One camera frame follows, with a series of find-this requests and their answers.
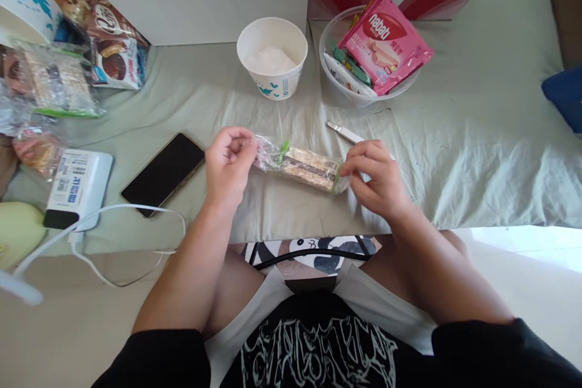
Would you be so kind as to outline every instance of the clear plastic bowl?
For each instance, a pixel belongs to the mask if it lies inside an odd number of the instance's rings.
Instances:
[[[350,24],[352,23],[353,16],[355,14],[360,14],[363,10],[365,5],[361,6],[354,6],[353,8],[347,9],[342,13],[335,16],[333,20],[331,20],[326,28],[324,29],[323,33],[321,34],[321,39],[319,41],[319,62],[321,63],[321,68],[326,73],[327,79],[335,86],[339,92],[344,95],[352,104],[357,108],[366,107],[372,103],[376,103],[378,101],[387,100],[397,95],[402,94],[406,91],[410,86],[416,81],[420,70],[415,71],[410,76],[408,76],[405,80],[400,82],[397,86],[392,88],[390,92],[386,95],[381,95],[378,97],[369,97],[364,96],[362,94],[357,94],[342,84],[340,84],[329,72],[327,68],[326,59],[323,56],[325,49],[327,49],[328,54],[332,54],[332,48],[329,44],[330,39],[335,42],[335,44],[339,44],[340,40],[344,37],[347,33],[348,29],[350,28]]]

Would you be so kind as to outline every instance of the white paper cup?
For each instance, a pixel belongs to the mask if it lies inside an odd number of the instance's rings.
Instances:
[[[280,75],[265,75],[249,68],[247,58],[268,45],[284,51],[297,66]],[[291,97],[297,89],[307,57],[307,39],[299,27],[286,19],[259,18],[245,27],[238,36],[236,53],[261,95],[269,100],[281,101]]]
[[[0,44],[10,37],[28,42],[53,42],[62,14],[54,0],[0,0]]]

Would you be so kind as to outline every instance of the yellow object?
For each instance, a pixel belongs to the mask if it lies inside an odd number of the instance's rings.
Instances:
[[[0,269],[20,262],[42,241],[47,229],[43,214],[23,202],[0,203]]]

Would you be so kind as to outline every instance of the black sleeve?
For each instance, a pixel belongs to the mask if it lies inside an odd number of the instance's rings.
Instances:
[[[441,370],[480,386],[582,386],[582,373],[517,318],[452,323],[432,334]]]
[[[210,363],[197,330],[149,330],[129,337],[93,388],[210,386]]]

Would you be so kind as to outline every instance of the phone screen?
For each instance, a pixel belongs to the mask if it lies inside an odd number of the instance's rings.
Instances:
[[[160,207],[204,160],[204,150],[183,133],[177,134],[124,188],[129,203]],[[146,218],[155,211],[138,209]]]

